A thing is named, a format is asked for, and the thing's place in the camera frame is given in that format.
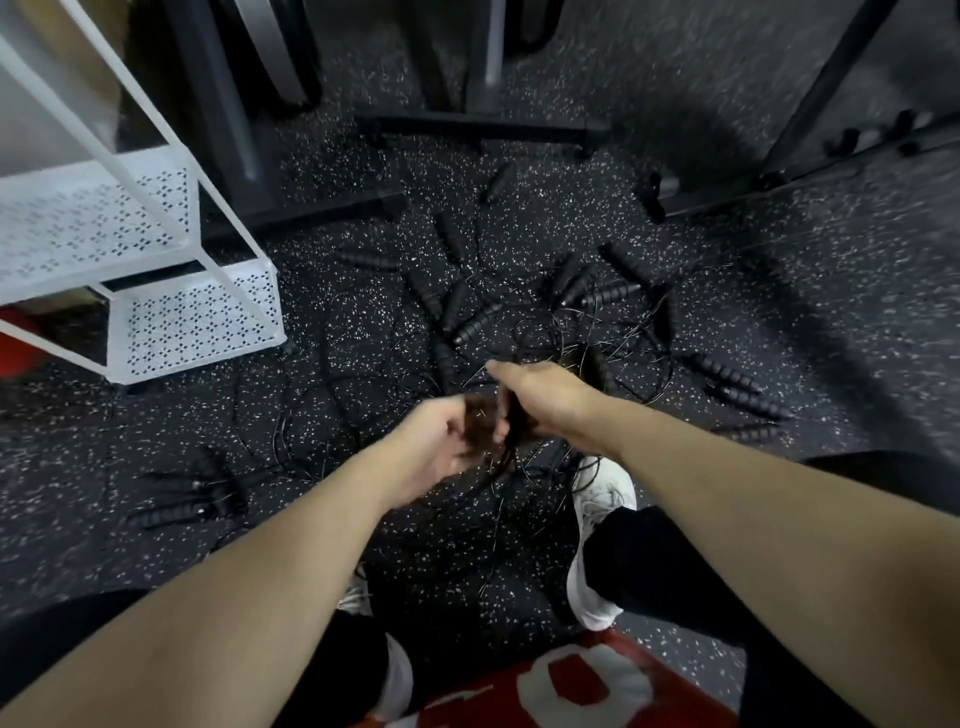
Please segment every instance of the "perforated metal shelf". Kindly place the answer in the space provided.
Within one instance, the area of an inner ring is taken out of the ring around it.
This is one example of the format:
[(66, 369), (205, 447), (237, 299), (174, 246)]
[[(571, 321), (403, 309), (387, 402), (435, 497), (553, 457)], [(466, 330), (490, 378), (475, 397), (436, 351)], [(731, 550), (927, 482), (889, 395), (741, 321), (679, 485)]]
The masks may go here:
[(200, 241), (197, 180), (186, 155), (164, 146), (118, 155), (133, 178), (186, 229), (175, 240), (96, 161), (0, 180), (0, 304), (192, 259)]
[(108, 378), (133, 384), (286, 341), (273, 264), (256, 258), (224, 271), (279, 329), (265, 330), (207, 272), (129, 288), (110, 302)]

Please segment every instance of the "speckled black floor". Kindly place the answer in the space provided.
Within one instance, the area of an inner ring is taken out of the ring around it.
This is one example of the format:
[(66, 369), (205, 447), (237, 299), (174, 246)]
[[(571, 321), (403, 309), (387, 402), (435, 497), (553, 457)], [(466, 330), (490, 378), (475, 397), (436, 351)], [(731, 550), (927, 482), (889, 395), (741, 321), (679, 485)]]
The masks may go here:
[[(351, 128), (356, 105), (421, 103), (402, 39), (386, 3), (318, 4), (326, 95), (316, 111), (279, 127), (287, 197), (402, 185), (412, 210), (396, 225), (342, 224), (265, 241), (299, 353), (264, 352), (125, 394), (58, 363), (6, 388), (2, 616), (98, 590), (156, 586), (201, 558), (226, 524), (150, 534), (118, 527), (123, 514), (149, 502), (149, 485), (138, 475), (183, 470), (197, 445), (223, 449), (237, 471), (256, 468), (259, 459), (273, 457), (277, 419), (294, 404), (287, 441), (295, 454), (320, 447), (313, 463), (322, 467), (322, 453), (348, 450), (345, 415), (324, 388), (311, 386), (318, 378), (353, 376), (336, 388), (352, 422), (390, 405), (390, 416), (363, 436), (398, 417), (409, 398), (389, 382), (362, 377), (384, 376), (384, 362), (394, 372), (402, 363), (411, 372), (422, 368), (419, 314), (407, 304), (397, 316), (403, 300), (397, 281), (358, 275), (329, 252), (341, 245), (375, 248), (446, 287), (456, 272), (430, 220), (440, 206), (455, 207), (465, 230), (475, 226), (475, 270), (488, 273), (474, 281), (515, 301), (523, 299), (517, 290), (540, 280), (530, 272), (552, 266), (558, 252), (595, 256), (607, 240), (629, 246), (652, 279), (695, 261), (708, 264), (678, 291), (677, 347), (722, 353), (794, 404), (802, 416), (775, 446), (788, 457), (886, 447), (960, 459), (960, 254), (952, 239), (960, 193), (953, 153), (659, 229), (634, 195), (641, 175), (657, 167), (703, 180), (761, 157), (855, 0), (567, 5), (554, 41), (508, 68), (504, 106), (609, 117), (617, 124), (615, 143), (586, 162), (564, 149), (527, 145), (490, 144), (482, 158), (432, 140), (372, 149)], [(889, 118), (907, 106), (960, 107), (950, 83), (960, 65), (950, 3), (901, 5), (831, 106), (825, 132)], [(452, 86), (464, 70), (463, 19), (430, 18)], [(518, 160), (515, 189), (498, 206), (478, 210), (478, 190), (506, 158)], [(508, 351), (509, 324), (520, 317), (519, 309), (505, 316), (484, 347)], [(468, 351), (474, 360), (484, 355)], [(472, 372), (462, 363), (466, 378)], [(630, 362), (618, 373), (636, 386), (656, 376), (650, 366)], [(426, 387), (414, 376), (404, 383)], [(742, 420), (683, 374), (656, 406), (701, 426)], [(306, 487), (289, 478), (256, 489), (253, 515), (269, 516)], [(450, 486), (431, 502), (457, 490)], [(556, 512), (556, 492), (542, 483), (514, 486), (491, 571), (500, 495), (479, 493), (443, 518), (422, 505), (395, 513), (371, 546), (374, 607), (414, 656), (427, 689), (572, 633), (563, 599), (575, 547), (572, 519)], [(447, 577), (436, 578), (439, 570)], [(621, 624), (681, 674), (737, 704), (744, 662), (736, 650), (647, 619)], [(455, 656), (457, 649), (465, 653)]]

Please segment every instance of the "hand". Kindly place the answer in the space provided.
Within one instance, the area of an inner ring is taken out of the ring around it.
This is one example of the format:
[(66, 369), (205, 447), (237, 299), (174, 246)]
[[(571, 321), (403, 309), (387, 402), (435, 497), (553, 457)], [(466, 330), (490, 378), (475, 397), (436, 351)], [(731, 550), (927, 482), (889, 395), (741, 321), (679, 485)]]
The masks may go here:
[(534, 435), (562, 437), (587, 454), (602, 450), (601, 445), (590, 438), (588, 421), (605, 395), (549, 361), (519, 365), (492, 359), (487, 362), (487, 371), (500, 382), (493, 431), (493, 441), (498, 445), (510, 432), (507, 412), (509, 394), (513, 391), (533, 420)]
[(492, 449), (496, 400), (461, 395), (423, 401), (377, 445), (389, 459), (396, 489), (388, 508), (427, 493), (445, 477), (479, 466)]

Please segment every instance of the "forearm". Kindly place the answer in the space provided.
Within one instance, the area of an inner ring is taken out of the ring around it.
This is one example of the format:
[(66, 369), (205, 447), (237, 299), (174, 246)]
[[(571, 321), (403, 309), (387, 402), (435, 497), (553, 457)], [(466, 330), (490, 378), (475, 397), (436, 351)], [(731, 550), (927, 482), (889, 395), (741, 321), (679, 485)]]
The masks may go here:
[(354, 456), (133, 605), (18, 696), (0, 724), (270, 725), (386, 508), (380, 455)]
[(744, 603), (877, 725), (955, 724), (958, 521), (603, 398), (596, 440)]

